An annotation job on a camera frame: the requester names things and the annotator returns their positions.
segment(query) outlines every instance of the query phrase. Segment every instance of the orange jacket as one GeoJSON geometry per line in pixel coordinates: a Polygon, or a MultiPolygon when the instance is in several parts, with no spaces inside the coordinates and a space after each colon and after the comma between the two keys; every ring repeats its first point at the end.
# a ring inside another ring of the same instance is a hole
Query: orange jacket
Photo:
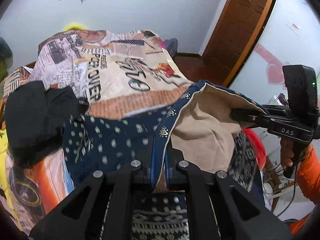
{"type": "MultiPolygon", "coordinates": [[[[311,153],[300,165],[297,173],[297,184],[303,195],[314,204],[320,200],[320,163],[314,146],[311,153]]],[[[294,235],[302,227],[308,216],[290,225],[291,233],[294,235]]]]}

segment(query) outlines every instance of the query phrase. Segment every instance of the yellow fabric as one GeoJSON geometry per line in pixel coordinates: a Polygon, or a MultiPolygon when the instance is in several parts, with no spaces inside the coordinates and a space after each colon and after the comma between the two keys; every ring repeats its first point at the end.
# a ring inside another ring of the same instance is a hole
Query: yellow fabric
{"type": "Polygon", "coordinates": [[[70,23],[69,25],[63,28],[64,32],[70,31],[70,30],[86,30],[86,28],[79,23],[70,23]]]}
{"type": "Polygon", "coordinates": [[[1,129],[0,130],[0,184],[7,198],[7,205],[10,208],[11,214],[16,219],[19,229],[22,230],[17,214],[14,211],[14,208],[10,199],[10,193],[9,193],[10,189],[7,181],[7,175],[5,172],[5,158],[7,156],[7,147],[8,147],[7,131],[6,129],[1,129]]]}

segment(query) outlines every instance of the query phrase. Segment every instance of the floor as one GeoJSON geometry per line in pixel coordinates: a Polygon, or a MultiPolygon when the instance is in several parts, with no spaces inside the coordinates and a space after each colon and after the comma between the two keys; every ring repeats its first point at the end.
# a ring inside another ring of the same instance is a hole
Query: floor
{"type": "Polygon", "coordinates": [[[182,74],[193,82],[208,80],[213,84],[222,85],[228,75],[227,73],[221,73],[221,71],[206,66],[203,61],[197,57],[176,56],[174,61],[182,74]]]}

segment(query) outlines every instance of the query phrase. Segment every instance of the pink heart decoration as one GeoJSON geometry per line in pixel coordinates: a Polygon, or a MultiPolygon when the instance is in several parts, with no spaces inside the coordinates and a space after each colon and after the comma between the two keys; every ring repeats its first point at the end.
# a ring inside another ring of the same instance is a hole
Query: pink heart decoration
{"type": "Polygon", "coordinates": [[[269,84],[281,85],[282,83],[284,83],[283,73],[273,63],[270,63],[267,66],[267,77],[269,84]]]}

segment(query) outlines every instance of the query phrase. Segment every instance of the black cloth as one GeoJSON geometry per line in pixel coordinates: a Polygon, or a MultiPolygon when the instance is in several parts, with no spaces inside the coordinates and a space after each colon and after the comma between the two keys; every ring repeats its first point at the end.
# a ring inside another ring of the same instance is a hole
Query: black cloth
{"type": "Polygon", "coordinates": [[[46,91],[42,81],[34,81],[17,88],[9,95],[4,114],[15,165],[31,167],[58,149],[63,123],[86,109],[71,87],[46,91]]]}

